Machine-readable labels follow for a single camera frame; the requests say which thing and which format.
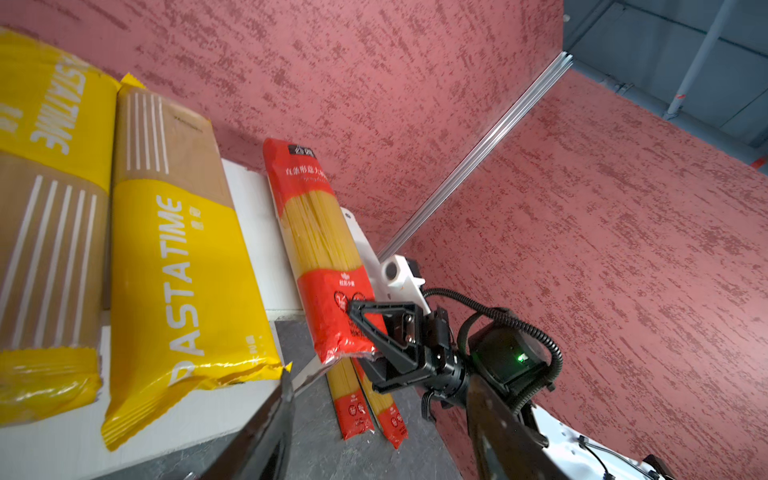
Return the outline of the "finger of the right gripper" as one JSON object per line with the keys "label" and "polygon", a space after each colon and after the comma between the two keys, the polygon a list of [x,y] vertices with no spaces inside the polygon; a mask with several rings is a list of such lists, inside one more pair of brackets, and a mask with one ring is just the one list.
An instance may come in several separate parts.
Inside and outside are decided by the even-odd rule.
{"label": "finger of the right gripper", "polygon": [[376,349],[361,366],[373,384],[418,384],[426,379],[420,327],[423,309],[413,302],[352,300],[347,314]]}

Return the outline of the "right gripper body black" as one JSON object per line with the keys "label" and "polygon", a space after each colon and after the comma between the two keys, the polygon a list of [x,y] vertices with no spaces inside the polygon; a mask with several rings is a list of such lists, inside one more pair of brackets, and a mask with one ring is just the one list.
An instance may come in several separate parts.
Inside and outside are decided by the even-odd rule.
{"label": "right gripper body black", "polygon": [[429,408],[433,401],[441,402],[445,408],[464,408],[467,405],[468,367],[452,344],[445,310],[424,314],[420,332],[425,347],[426,379],[418,384],[372,383],[374,390],[384,394],[418,386],[425,390],[424,408]]}

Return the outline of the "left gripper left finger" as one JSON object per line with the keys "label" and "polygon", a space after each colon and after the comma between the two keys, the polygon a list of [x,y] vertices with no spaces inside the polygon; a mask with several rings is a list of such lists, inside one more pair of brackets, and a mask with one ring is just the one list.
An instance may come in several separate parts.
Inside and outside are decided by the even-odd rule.
{"label": "left gripper left finger", "polygon": [[294,421],[291,375],[283,370],[276,390],[200,476],[200,479],[284,479]]}

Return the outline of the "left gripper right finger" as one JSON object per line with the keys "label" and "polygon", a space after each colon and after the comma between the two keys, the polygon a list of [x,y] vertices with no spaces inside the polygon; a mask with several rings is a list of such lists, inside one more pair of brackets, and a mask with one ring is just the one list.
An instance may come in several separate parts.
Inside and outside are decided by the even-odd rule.
{"label": "left gripper right finger", "polygon": [[547,455],[549,439],[522,423],[478,376],[470,379],[468,432],[481,479],[565,479]]}

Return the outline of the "red spaghetti pack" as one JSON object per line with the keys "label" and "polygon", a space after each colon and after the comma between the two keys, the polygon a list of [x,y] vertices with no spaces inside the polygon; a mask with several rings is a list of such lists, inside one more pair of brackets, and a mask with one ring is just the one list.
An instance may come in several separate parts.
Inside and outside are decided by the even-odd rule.
{"label": "red spaghetti pack", "polygon": [[267,139],[263,156],[319,360],[371,359],[376,348],[347,310],[352,301],[372,301],[374,291],[328,177],[308,147]]}
{"label": "red spaghetti pack", "polygon": [[361,385],[349,358],[339,360],[326,374],[341,436],[349,440],[374,431]]}
{"label": "red spaghetti pack", "polygon": [[408,438],[408,431],[393,397],[390,394],[380,394],[373,389],[372,382],[357,360],[353,360],[353,366],[379,429],[394,449],[398,450]]}

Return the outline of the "yellow spaghetti pack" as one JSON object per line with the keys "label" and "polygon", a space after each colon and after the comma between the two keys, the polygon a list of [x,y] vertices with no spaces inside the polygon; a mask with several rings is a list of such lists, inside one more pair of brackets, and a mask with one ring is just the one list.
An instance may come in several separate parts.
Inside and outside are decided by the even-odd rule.
{"label": "yellow spaghetti pack", "polygon": [[119,86],[1,32],[1,422],[93,403]]}
{"label": "yellow spaghetti pack", "polygon": [[128,76],[111,194],[110,403],[116,450],[195,390],[284,370],[211,122]]}

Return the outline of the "white two-tier shelf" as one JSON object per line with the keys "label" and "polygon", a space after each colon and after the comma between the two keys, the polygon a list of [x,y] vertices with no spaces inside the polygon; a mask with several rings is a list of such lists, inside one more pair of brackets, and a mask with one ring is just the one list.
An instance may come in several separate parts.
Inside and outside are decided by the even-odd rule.
{"label": "white two-tier shelf", "polygon": [[[231,161],[224,161],[223,167],[269,325],[303,320],[267,179]],[[245,425],[275,387],[273,381],[254,381],[193,391],[114,452],[106,449],[101,437],[109,404],[108,390],[103,388],[88,406],[2,428],[1,476],[95,479],[145,467],[226,439]]]}

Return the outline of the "right aluminium corner post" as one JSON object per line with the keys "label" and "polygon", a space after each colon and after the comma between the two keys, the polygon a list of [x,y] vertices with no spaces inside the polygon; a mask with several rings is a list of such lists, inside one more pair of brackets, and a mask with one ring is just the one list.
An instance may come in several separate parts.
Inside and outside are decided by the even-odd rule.
{"label": "right aluminium corner post", "polygon": [[458,166],[435,189],[412,217],[377,254],[380,260],[396,254],[422,225],[445,203],[453,192],[493,152],[533,107],[573,65],[573,55],[562,51],[500,117]]}

